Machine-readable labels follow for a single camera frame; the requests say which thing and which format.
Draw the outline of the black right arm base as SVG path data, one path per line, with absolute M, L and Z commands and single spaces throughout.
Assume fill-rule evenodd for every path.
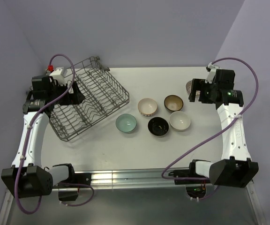
M 169 172 L 168 175 L 174 178 L 182 178 L 181 180 L 174 180 L 175 185 L 189 185 L 186 187 L 186 194 L 189 199 L 196 200 L 197 202 L 206 198 L 209 198 L 215 193 L 217 186 L 214 186 L 214 190 L 211 194 L 207 195 L 206 185 L 210 184 L 209 179 L 204 176 L 198 175 L 195 172 L 196 162 L 201 160 L 192 160 L 187 169 L 176 169 Z

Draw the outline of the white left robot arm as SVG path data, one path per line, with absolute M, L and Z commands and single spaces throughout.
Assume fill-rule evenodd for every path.
M 23 133 L 11 167 L 3 169 L 1 179 L 15 198 L 49 195 L 58 183 L 71 187 L 76 175 L 71 164 L 41 166 L 41 152 L 45 130 L 55 105 L 79 105 L 85 96 L 77 82 L 60 84 L 52 76 L 32 78 L 32 90 L 23 105 Z

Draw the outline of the black bowl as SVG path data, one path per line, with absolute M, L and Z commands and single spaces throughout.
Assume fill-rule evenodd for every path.
M 164 136 L 169 131 L 168 122 L 162 117 L 151 118 L 148 122 L 148 130 L 154 136 Z

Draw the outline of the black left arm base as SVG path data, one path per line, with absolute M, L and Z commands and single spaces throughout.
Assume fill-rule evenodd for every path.
M 58 200 L 60 203 L 67 206 L 81 206 L 85 203 L 88 203 L 94 196 L 95 191 L 91 186 L 92 181 L 92 173 L 74 173 L 72 178 L 68 178 L 67 180 L 60 181 L 58 184 L 53 186 L 53 190 L 58 190 Z M 83 203 L 76 203 L 77 198 L 79 197 L 79 193 L 81 189 L 88 189 L 91 191 L 91 195 L 89 199 Z

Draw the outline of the red patterned white bowl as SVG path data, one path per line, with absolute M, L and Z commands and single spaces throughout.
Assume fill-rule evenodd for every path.
M 188 81 L 188 82 L 186 83 L 186 91 L 187 91 L 187 94 L 188 94 L 188 95 L 190 95 L 191 89 L 192 89 L 192 80 L 190 80 L 190 81 Z M 196 96 L 199 96 L 199 95 L 200 95 L 200 91 L 197 90 L 197 91 L 196 91 Z

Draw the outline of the white bowl blue stripes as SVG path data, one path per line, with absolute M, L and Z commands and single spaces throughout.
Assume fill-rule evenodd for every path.
M 153 116 L 157 109 L 158 105 L 155 100 L 151 98 L 143 98 L 138 102 L 138 111 L 142 116 L 150 117 Z

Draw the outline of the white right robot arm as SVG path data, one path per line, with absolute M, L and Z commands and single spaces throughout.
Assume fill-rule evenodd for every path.
M 221 122 L 223 150 L 221 160 L 213 163 L 193 160 L 189 164 L 188 178 L 197 183 L 202 178 L 218 186 L 244 188 L 259 171 L 247 148 L 244 134 L 242 92 L 234 90 L 235 72 L 209 68 L 206 79 L 193 79 L 189 101 L 194 102 L 199 91 L 199 102 L 215 104 Z

